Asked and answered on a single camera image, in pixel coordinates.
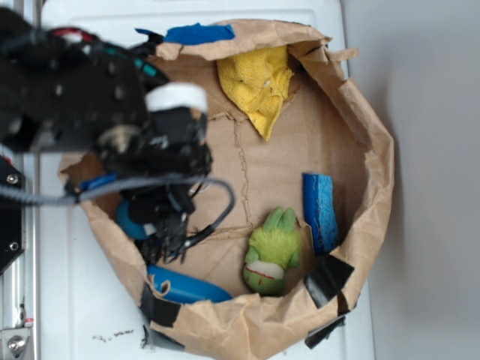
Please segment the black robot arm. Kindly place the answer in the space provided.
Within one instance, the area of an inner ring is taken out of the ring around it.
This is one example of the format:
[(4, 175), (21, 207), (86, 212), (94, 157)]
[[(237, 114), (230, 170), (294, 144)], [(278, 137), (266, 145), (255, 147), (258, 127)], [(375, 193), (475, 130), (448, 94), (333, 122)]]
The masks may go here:
[(1, 9), (1, 144), (22, 153), (90, 151), (104, 168), (57, 198), (3, 187), (4, 203), (68, 205), (119, 193), (116, 222), (149, 262), (181, 259), (216, 230), (212, 223), (187, 233), (212, 167), (208, 105), (199, 86), (149, 63), (161, 41), (152, 34), (124, 48)]

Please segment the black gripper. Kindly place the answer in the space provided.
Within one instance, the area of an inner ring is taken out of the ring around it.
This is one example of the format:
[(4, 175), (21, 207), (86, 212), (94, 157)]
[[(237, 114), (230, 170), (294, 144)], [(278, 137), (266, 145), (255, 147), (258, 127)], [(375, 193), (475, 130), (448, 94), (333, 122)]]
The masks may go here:
[(120, 192), (130, 203), (130, 218), (145, 225), (146, 265), (185, 262), (188, 218), (195, 210), (190, 189), (212, 168), (208, 110), (206, 91), (189, 82), (100, 101), (94, 148), (116, 181), (131, 182)]

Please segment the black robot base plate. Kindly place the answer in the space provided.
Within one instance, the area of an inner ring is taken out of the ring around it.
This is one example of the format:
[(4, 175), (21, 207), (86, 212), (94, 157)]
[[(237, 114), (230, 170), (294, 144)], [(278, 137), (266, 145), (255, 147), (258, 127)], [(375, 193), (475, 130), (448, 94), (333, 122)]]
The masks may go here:
[[(1, 185), (24, 189), (24, 176), (1, 156)], [(20, 204), (1, 196), (1, 275), (25, 250), (23, 235), (23, 208)]]

